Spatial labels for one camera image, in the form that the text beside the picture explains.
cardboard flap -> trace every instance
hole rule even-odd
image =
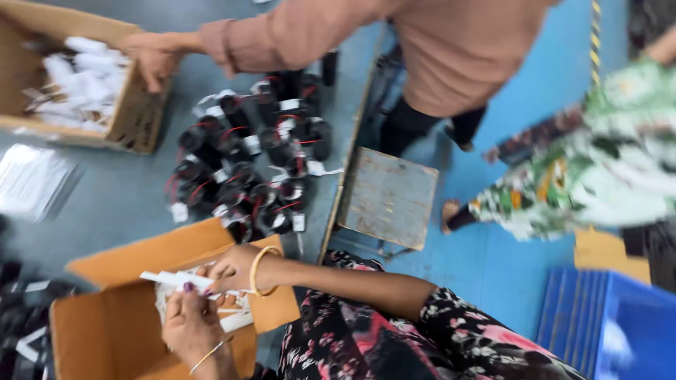
[[[64,298],[50,309],[56,377],[115,380],[112,345],[98,293]]]
[[[160,272],[188,263],[207,262],[214,251],[235,241],[218,218],[190,224],[169,233],[130,245],[71,261],[66,268],[100,287],[112,287],[139,280],[144,271]]]

person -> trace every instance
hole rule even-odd
[[[494,221],[517,239],[551,239],[591,224],[632,227],[676,213],[676,26],[630,67],[587,94],[581,108],[559,113],[491,150],[517,156],[524,142],[539,146],[464,207],[442,210],[450,233]],[[544,140],[569,134],[543,147]]]
[[[188,53],[210,55],[232,77],[240,72],[305,68],[357,28],[391,20],[408,70],[404,93],[381,126],[380,150],[401,156],[442,118],[463,150],[488,99],[518,70],[549,5],[559,0],[286,0],[243,20],[204,24],[198,32],[143,33],[123,48],[140,61],[151,92]]]
[[[198,273],[215,280],[204,295],[249,289],[260,248],[236,245]],[[252,379],[582,379],[573,368],[449,289],[387,273],[375,260],[329,252],[326,266],[263,255],[259,289],[310,288],[301,317],[286,327],[279,371]],[[194,291],[168,301],[162,337],[199,380],[235,380],[231,347],[215,303]]]

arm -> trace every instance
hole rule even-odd
[[[148,89],[162,90],[188,53],[208,54],[233,76],[305,68],[355,29],[390,16],[407,0],[285,0],[272,11],[243,20],[204,24],[198,32],[143,33],[123,50],[140,61]]]
[[[209,278],[216,280],[210,287],[213,293],[249,289],[251,264],[259,251],[252,245],[236,245],[225,252],[206,271]],[[425,300],[436,289],[436,285],[411,276],[315,266],[272,253],[260,260],[256,281],[260,289],[277,285],[317,289],[412,321],[418,320]]]

cardboard box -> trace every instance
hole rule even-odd
[[[162,341],[154,284],[139,275],[144,270],[176,271],[210,262],[234,243],[220,221],[212,218],[69,263],[69,271],[102,290],[52,305],[57,379],[190,379],[189,369]],[[254,245],[281,247],[281,242],[275,235]],[[249,303],[254,324],[235,331],[231,343],[241,377],[254,371],[256,333],[300,317],[291,287],[279,287],[267,298],[250,295]]]
[[[29,29],[43,32],[56,41],[63,41],[69,36],[87,37],[119,49],[124,37],[143,32],[138,26],[126,22],[52,5],[0,0],[0,10]],[[155,149],[169,92],[168,84],[164,94],[150,95],[144,90],[145,83],[134,62],[128,69],[107,132],[45,124],[35,116],[24,115],[26,98],[21,91],[29,87],[39,89],[45,84],[42,59],[24,49],[24,42],[23,37],[5,22],[0,22],[0,128],[58,143],[135,153],[151,153]]]

bracelet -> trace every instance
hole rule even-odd
[[[218,348],[219,348],[220,346],[223,346],[223,343],[230,343],[230,341],[233,340],[234,337],[235,337],[234,335],[230,335],[230,336],[227,337],[224,341],[221,341],[219,344],[217,344],[216,347],[214,347],[213,350],[209,351],[209,352],[202,358],[202,360],[200,360],[199,362],[197,362],[197,364],[195,364],[195,366],[193,367],[193,369],[190,370],[190,376],[193,375],[193,372],[195,372],[195,370],[197,369],[197,367],[199,367],[200,364],[204,363],[204,360],[207,360],[207,359],[209,358],[209,356],[211,356],[214,352],[216,352],[216,350],[218,350]]]
[[[253,291],[254,294],[256,294],[258,297],[265,298],[269,295],[272,295],[275,290],[277,290],[277,287],[273,287],[272,290],[270,290],[268,293],[261,293],[260,290],[258,290],[258,284],[256,284],[256,272],[258,271],[258,263],[260,262],[260,259],[265,256],[269,251],[274,251],[276,255],[282,256],[281,252],[277,247],[274,245],[268,245],[267,247],[263,248],[258,252],[258,255],[256,256],[255,259],[253,259],[253,264],[251,264],[251,272],[249,272],[249,286],[251,287],[251,290]]]

